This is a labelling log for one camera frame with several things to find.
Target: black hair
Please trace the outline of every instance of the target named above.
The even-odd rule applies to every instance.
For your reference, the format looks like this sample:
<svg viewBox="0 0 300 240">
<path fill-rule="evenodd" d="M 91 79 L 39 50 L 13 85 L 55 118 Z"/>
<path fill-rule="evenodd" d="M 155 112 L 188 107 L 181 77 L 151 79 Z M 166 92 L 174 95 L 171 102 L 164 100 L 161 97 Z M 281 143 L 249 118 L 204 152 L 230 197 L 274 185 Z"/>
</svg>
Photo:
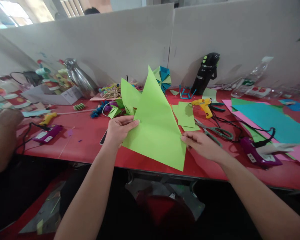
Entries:
<svg viewBox="0 0 300 240">
<path fill-rule="evenodd" d="M 88 14 L 95 14 L 95 13 L 100 13 L 98 9 L 92 7 L 92 8 L 88 8 L 86 10 L 84 10 L 84 15 L 88 15 Z"/>
</svg>

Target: scissors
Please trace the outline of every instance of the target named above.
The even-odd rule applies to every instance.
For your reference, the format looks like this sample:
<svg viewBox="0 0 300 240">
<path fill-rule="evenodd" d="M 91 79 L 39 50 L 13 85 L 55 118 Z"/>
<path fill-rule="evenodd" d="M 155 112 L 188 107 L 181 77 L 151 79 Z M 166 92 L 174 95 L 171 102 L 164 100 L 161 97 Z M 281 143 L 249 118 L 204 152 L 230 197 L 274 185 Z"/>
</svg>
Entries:
<svg viewBox="0 0 300 240">
<path fill-rule="evenodd" d="M 233 139 L 232 133 L 228 132 L 227 130 L 224 130 L 224 129 L 218 128 L 218 127 L 207 127 L 207 126 L 203 125 L 198 119 L 195 118 L 194 120 L 196 121 L 196 124 L 198 126 L 203 128 L 205 135 L 207 135 L 209 138 L 211 138 L 220 147 L 222 147 L 222 144 L 211 133 L 209 133 L 207 131 L 207 129 L 210 129 L 211 131 L 218 134 L 220 137 L 223 137 L 224 139 L 227 139 L 227 140 Z"/>
</svg>

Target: green paper triangle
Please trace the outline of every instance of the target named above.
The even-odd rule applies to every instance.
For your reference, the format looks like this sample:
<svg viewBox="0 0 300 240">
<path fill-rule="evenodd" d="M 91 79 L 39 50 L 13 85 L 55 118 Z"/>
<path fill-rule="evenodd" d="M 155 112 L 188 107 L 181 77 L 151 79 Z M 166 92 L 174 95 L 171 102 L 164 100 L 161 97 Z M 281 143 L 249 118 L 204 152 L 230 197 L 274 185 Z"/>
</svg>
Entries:
<svg viewBox="0 0 300 240">
<path fill-rule="evenodd" d="M 181 132 L 170 104 L 150 66 L 134 119 L 139 119 L 140 124 L 128 133 L 122 145 L 183 171 L 186 144 L 180 139 Z"/>
</svg>

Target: paper flower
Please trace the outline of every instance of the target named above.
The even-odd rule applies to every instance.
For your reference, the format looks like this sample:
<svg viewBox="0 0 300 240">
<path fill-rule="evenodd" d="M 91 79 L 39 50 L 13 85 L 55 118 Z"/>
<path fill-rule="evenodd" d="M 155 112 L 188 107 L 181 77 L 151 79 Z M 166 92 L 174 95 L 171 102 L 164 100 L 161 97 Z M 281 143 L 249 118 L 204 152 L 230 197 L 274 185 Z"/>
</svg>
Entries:
<svg viewBox="0 0 300 240">
<path fill-rule="evenodd" d="M 171 86 L 170 70 L 160 66 L 153 71 L 153 74 L 156 77 L 161 90 L 165 94 L 166 90 Z"/>
</svg>

